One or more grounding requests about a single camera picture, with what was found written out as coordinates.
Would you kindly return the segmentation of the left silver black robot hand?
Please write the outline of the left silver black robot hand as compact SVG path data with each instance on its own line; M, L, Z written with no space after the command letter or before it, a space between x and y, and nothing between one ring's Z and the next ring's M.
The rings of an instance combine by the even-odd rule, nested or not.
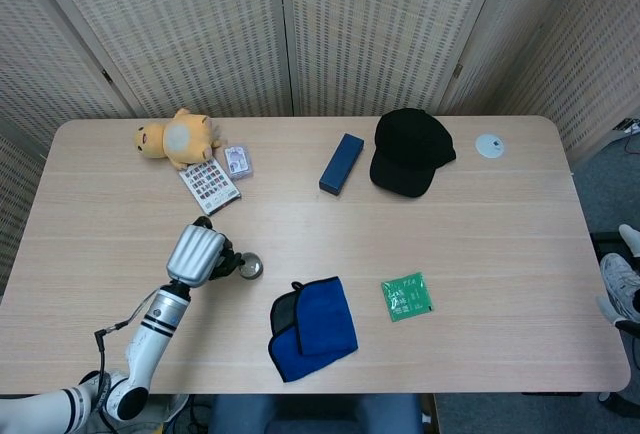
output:
M230 275L238 259L231 241L213 228L208 217L200 216L181 233L166 269L171 280L197 288Z

